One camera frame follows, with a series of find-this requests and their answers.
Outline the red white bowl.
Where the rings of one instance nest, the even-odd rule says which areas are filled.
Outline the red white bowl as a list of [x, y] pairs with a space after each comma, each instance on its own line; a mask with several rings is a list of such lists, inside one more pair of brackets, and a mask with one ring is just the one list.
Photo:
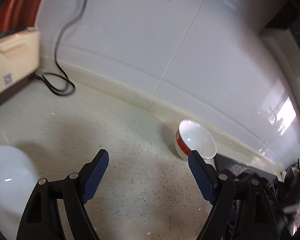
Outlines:
[[174, 146], [179, 157], [185, 161], [192, 150], [196, 150], [204, 160], [214, 158], [217, 153], [217, 146], [210, 132], [193, 120], [179, 123]]

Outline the red cabinet frame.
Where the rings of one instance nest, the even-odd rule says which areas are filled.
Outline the red cabinet frame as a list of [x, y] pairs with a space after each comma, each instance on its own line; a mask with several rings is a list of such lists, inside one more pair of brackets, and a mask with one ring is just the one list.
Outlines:
[[0, 8], [0, 33], [35, 26], [42, 0], [7, 0]]

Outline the white bowl at left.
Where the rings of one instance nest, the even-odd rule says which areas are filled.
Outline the white bowl at left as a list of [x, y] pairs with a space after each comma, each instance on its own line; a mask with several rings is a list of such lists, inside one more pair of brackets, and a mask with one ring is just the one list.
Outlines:
[[28, 156], [0, 146], [0, 239], [65, 239], [58, 203], [70, 204], [69, 178], [39, 178]]

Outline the cream white electric cooker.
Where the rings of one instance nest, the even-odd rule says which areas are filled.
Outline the cream white electric cooker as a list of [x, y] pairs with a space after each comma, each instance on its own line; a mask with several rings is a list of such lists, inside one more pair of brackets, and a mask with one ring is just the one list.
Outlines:
[[39, 40], [36, 27], [0, 33], [0, 106], [25, 88], [39, 68]]

